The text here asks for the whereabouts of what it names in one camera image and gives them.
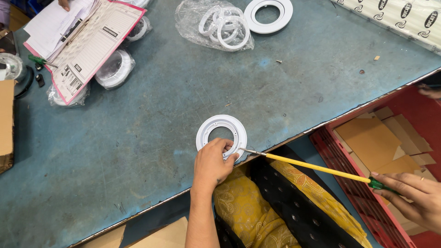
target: hand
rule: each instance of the hand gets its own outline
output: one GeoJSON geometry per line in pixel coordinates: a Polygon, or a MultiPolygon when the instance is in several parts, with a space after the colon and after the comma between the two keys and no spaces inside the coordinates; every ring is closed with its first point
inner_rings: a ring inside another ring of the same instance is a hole
{"type": "Polygon", "coordinates": [[[441,98],[441,90],[434,90],[434,89],[430,88],[426,84],[421,84],[421,85],[418,85],[417,87],[420,88],[418,90],[418,92],[421,95],[425,95],[428,98],[432,98],[432,99],[439,99],[439,98],[441,98]]]}
{"type": "Polygon", "coordinates": [[[420,176],[410,173],[379,175],[371,172],[371,176],[413,202],[409,203],[385,189],[374,189],[375,194],[390,201],[406,219],[441,234],[441,183],[421,180],[420,176]]]}
{"type": "Polygon", "coordinates": [[[194,160],[192,193],[211,197],[216,185],[223,182],[233,171],[234,162],[239,154],[231,154],[226,161],[222,156],[232,145],[233,141],[229,139],[215,138],[199,150],[194,160]]]}
{"type": "Polygon", "coordinates": [[[69,8],[69,3],[67,0],[58,0],[58,5],[63,7],[63,9],[65,9],[66,11],[71,10],[71,8],[69,8]]]}

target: screwdriver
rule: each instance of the screwdriver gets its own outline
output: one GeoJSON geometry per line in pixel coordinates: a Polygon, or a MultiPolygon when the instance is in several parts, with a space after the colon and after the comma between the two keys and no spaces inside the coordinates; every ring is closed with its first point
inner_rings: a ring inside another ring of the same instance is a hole
{"type": "Polygon", "coordinates": [[[39,64],[47,64],[47,65],[50,65],[50,66],[52,66],[52,67],[58,68],[58,66],[56,66],[56,65],[54,65],[54,64],[52,64],[52,63],[49,63],[49,62],[47,62],[45,59],[40,58],[40,57],[37,57],[37,56],[34,56],[34,55],[32,55],[32,54],[28,55],[28,59],[31,60],[31,61],[33,61],[33,62],[35,62],[35,63],[39,63],[39,64]]]}
{"type": "Polygon", "coordinates": [[[374,189],[386,189],[386,190],[394,192],[397,195],[401,195],[397,191],[395,191],[395,190],[387,187],[386,185],[382,184],[381,182],[375,180],[373,177],[369,177],[369,178],[360,177],[360,176],[352,175],[352,174],[349,174],[349,173],[341,172],[341,171],[338,171],[338,170],[329,169],[329,168],[321,167],[321,166],[318,166],[318,165],[312,165],[312,164],[308,164],[308,163],[305,163],[305,162],[302,162],[302,161],[298,161],[298,160],[294,160],[294,159],[290,159],[290,158],[284,158],[284,157],[273,155],[273,154],[269,154],[269,153],[258,152],[258,151],[254,151],[254,150],[244,149],[244,148],[240,148],[240,149],[244,150],[244,151],[247,151],[247,152],[259,154],[259,155],[265,156],[267,158],[272,158],[272,159],[276,159],[276,160],[279,160],[279,161],[287,162],[287,163],[290,163],[290,164],[299,165],[299,166],[307,167],[307,168],[310,168],[310,169],[323,171],[323,172],[330,173],[330,174],[333,174],[333,175],[337,175],[337,176],[340,176],[340,177],[345,177],[345,178],[357,180],[357,181],[360,181],[360,182],[363,182],[363,183],[367,183],[367,185],[369,187],[371,187],[371,188],[374,188],[374,189]]]}

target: yellow screwdriver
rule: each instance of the yellow screwdriver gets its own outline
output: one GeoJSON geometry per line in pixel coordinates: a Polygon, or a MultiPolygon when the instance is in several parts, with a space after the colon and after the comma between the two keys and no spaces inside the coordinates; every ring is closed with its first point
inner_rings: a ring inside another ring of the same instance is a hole
{"type": "Polygon", "coordinates": [[[326,172],[326,173],[329,173],[329,174],[333,174],[333,175],[337,175],[337,176],[340,176],[340,177],[345,177],[345,178],[353,179],[353,180],[360,181],[360,182],[363,182],[363,183],[367,183],[368,186],[371,187],[371,188],[387,189],[389,191],[392,191],[392,192],[400,195],[400,193],[398,193],[395,190],[385,186],[381,182],[375,180],[373,177],[369,177],[369,178],[360,177],[360,176],[352,175],[352,174],[349,174],[349,173],[341,172],[341,171],[338,171],[338,170],[329,169],[329,168],[321,167],[321,166],[318,166],[318,165],[312,165],[312,164],[308,164],[308,163],[305,163],[305,162],[302,162],[302,161],[298,161],[298,160],[294,160],[294,159],[290,159],[290,158],[284,158],[284,157],[277,156],[277,155],[274,155],[274,154],[258,152],[258,151],[254,151],[254,150],[244,149],[244,148],[240,148],[240,149],[244,150],[244,151],[247,151],[247,152],[259,154],[259,155],[265,156],[267,158],[272,158],[272,159],[276,159],[276,160],[279,160],[279,161],[287,162],[287,163],[290,163],[290,164],[299,165],[299,166],[303,166],[303,167],[306,167],[306,168],[310,168],[310,169],[314,169],[314,170],[319,170],[319,171],[323,171],[323,172],[326,172]]]}

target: clothing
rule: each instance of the clothing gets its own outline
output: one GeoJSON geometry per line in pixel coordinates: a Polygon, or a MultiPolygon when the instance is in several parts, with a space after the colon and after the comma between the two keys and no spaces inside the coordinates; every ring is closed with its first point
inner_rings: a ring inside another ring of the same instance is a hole
{"type": "Polygon", "coordinates": [[[3,23],[4,28],[9,27],[10,8],[11,0],[0,0],[0,23],[3,23]]]}
{"type": "Polygon", "coordinates": [[[241,166],[214,191],[221,247],[371,248],[360,224],[310,177],[288,163],[256,161],[252,180],[241,166]]]}

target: scratched table surface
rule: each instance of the scratched table surface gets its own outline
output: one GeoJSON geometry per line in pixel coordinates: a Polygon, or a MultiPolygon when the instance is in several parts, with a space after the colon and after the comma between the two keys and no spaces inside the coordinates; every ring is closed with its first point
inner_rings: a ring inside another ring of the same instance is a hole
{"type": "Polygon", "coordinates": [[[16,101],[0,247],[67,247],[189,188],[196,133],[211,116],[235,116],[247,147],[265,150],[441,67],[441,56],[328,0],[293,1],[283,30],[253,34],[254,50],[237,53],[181,37],[179,3],[151,3],[153,30],[130,44],[136,66],[122,87],[91,81],[84,107],[52,107],[43,70],[46,85],[16,101]]]}

